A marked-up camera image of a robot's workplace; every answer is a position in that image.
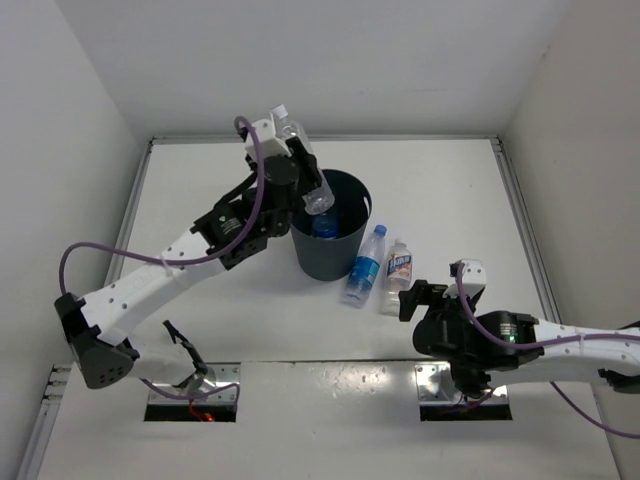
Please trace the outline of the orange white label bottle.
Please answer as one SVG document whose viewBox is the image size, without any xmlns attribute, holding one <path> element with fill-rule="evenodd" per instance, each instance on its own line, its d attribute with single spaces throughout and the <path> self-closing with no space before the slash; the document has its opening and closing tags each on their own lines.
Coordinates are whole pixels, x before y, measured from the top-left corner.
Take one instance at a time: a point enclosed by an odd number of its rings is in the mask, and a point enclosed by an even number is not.
<svg viewBox="0 0 640 480">
<path fill-rule="evenodd" d="M 397 317 L 400 310 L 399 294 L 411 286 L 413 255 L 406 243 L 397 239 L 388 252 L 381 313 Z"/>
</svg>

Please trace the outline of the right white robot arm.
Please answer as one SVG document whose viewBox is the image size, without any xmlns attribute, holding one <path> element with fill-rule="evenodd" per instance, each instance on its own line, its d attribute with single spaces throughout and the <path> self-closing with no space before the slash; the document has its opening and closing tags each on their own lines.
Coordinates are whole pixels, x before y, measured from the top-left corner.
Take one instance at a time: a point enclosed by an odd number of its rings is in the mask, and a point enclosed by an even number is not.
<svg viewBox="0 0 640 480">
<path fill-rule="evenodd" d="M 582 382 L 638 393 L 638 325 L 617 331 L 579 329 L 506 310 L 470 319 L 485 286 L 465 281 L 462 287 L 465 300 L 459 299 L 456 285 L 426 280 L 399 295 L 403 322 L 418 306 L 426 306 L 413 332 L 414 349 L 447 362 L 460 392 L 478 398 L 506 385 Z"/>
</svg>

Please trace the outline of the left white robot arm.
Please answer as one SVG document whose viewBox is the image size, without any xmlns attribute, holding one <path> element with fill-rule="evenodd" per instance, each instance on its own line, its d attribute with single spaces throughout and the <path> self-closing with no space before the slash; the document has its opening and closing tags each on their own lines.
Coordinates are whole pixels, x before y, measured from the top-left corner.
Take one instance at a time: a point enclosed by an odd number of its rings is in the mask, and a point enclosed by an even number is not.
<svg viewBox="0 0 640 480">
<path fill-rule="evenodd" d="M 64 291 L 54 307 L 85 385 L 98 390 L 127 377 L 160 381 L 189 394 L 208 373 L 196 347 L 170 322 L 170 342 L 152 348 L 134 337 L 152 314 L 201 281 L 221 275 L 286 235 L 307 197 L 324 185 L 307 141 L 245 133 L 251 176 L 221 198 L 161 254 L 100 290 Z"/>
</svg>

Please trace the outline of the clear crushed plastic bottle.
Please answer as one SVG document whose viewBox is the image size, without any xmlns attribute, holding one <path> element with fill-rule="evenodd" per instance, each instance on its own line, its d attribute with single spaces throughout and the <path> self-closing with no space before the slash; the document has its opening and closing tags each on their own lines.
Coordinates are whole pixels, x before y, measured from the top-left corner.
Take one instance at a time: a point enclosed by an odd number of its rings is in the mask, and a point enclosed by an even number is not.
<svg viewBox="0 0 640 480">
<path fill-rule="evenodd" d="M 299 137 L 306 149 L 315 156 L 315 152 L 304 127 L 289 115 L 289 112 L 283 104 L 272 108 L 270 113 L 274 120 L 276 134 L 279 138 L 287 144 L 288 139 L 292 137 Z M 321 187 L 307 195 L 301 195 L 304 201 L 305 211 L 312 216 L 328 211 L 335 202 L 331 187 L 329 186 L 322 169 L 320 167 L 319 169 L 321 170 L 321 178 L 323 181 Z"/>
</svg>

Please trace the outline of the short blue label bottle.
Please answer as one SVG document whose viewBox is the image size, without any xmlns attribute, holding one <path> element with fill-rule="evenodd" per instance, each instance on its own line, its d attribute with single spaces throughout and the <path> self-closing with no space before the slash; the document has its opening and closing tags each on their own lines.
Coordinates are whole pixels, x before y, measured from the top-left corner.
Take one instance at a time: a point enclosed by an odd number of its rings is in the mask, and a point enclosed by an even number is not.
<svg viewBox="0 0 640 480">
<path fill-rule="evenodd" d="M 318 239 L 337 239 L 339 237 L 337 214 L 327 211 L 313 216 L 311 220 L 311 234 L 314 238 Z"/>
</svg>

